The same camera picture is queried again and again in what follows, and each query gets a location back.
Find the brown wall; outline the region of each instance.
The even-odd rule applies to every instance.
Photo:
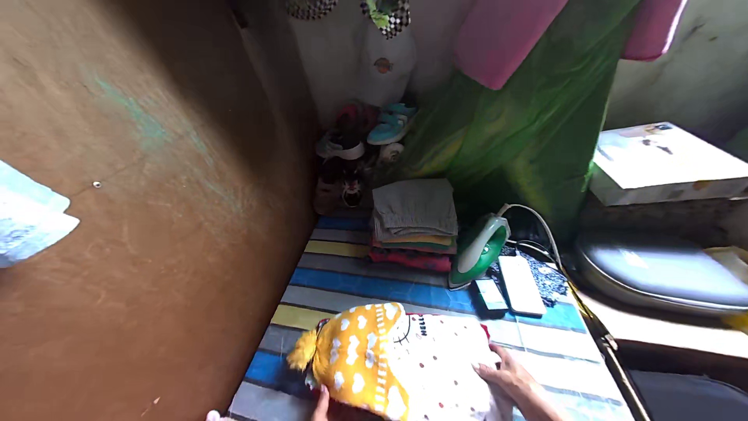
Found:
[[[0,0],[0,159],[81,220],[0,271],[0,419],[228,406],[312,224],[278,92],[220,0]]]

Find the clothes iron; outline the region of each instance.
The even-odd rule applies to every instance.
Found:
[[[457,257],[447,280],[449,288],[460,289],[483,276],[499,257],[510,234],[505,218],[500,214],[487,213],[478,219],[467,234],[458,236]]]

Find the stack of folded clothes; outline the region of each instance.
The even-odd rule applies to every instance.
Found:
[[[373,236],[369,257],[449,272],[457,253],[457,213],[445,178],[406,180],[372,191]]]

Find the teal sneaker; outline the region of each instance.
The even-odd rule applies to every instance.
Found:
[[[379,114],[379,124],[369,132],[367,143],[370,145],[389,145],[399,142],[411,129],[417,112],[418,108],[408,107],[403,103],[382,107]]]

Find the cardboard box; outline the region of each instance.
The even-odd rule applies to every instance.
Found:
[[[671,123],[600,133],[589,188],[606,206],[748,195],[748,163]]]

